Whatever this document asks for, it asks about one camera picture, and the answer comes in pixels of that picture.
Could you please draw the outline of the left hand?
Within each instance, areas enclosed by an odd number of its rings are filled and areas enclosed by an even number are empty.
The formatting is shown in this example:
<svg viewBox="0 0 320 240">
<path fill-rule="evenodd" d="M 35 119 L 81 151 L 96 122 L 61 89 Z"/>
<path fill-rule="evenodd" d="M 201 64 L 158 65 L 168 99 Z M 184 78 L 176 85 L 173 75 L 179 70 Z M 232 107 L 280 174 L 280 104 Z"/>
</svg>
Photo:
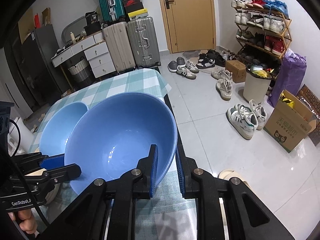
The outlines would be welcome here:
<svg viewBox="0 0 320 240">
<path fill-rule="evenodd" d="M 31 209 L 18 211 L 17 215 L 15 215 L 13 212 L 9 212 L 8 215 L 10 216 L 12 221 L 15 221 L 16 218 L 19 218 L 21 220 L 19 226 L 22 231 L 26 232 L 29 235 L 36 232 L 37 222 Z"/>
</svg>

